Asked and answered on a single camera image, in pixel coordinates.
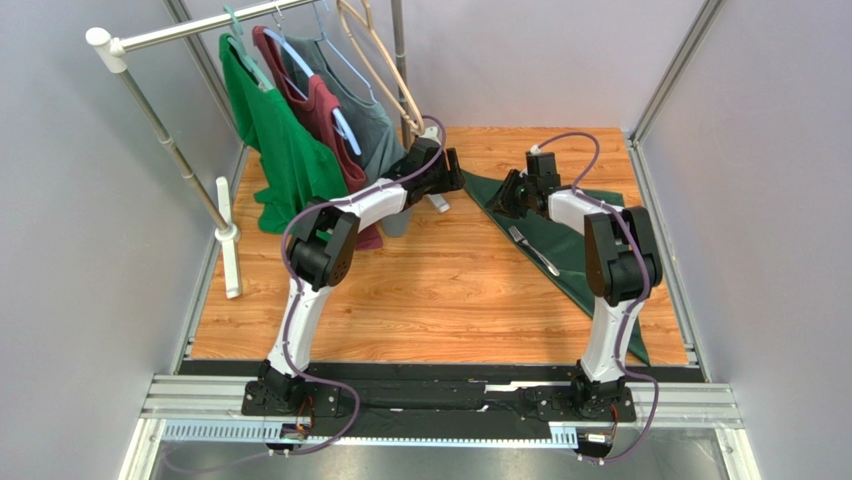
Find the silver metal fork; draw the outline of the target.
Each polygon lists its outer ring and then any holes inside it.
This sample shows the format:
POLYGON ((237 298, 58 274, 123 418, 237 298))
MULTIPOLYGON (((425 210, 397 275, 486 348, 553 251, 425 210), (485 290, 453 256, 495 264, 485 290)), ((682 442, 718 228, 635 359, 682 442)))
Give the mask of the silver metal fork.
POLYGON ((542 262, 551 275, 554 277, 560 276, 560 270, 544 254, 536 249, 516 226, 510 226, 508 228, 508 232, 512 240, 532 252, 542 262))

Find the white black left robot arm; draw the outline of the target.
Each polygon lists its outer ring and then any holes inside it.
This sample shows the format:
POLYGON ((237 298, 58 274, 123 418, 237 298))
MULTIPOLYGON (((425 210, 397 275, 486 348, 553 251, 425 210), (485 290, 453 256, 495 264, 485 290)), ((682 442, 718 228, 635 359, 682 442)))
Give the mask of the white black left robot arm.
POLYGON ((359 235, 428 195, 457 191, 464 184, 456 150, 421 136, 370 186, 346 197, 309 202, 285 230, 289 243, 282 259, 290 274, 289 297, 276 343, 254 383, 260 392, 290 409, 305 396, 304 374, 320 316, 351 269, 359 235))

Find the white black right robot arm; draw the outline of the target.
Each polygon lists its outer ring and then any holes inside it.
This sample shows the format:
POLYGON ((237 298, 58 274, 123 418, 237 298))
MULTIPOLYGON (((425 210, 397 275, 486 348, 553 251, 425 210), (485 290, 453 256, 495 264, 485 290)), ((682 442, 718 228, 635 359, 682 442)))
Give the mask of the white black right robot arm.
POLYGON ((534 212, 582 234, 585 275, 594 296, 591 336, 571 383, 570 405, 595 418, 625 396, 624 357, 638 314, 662 266, 649 212, 595 199, 563 187, 555 156, 533 149, 525 171, 511 170, 486 204, 496 214, 522 218, 534 212))

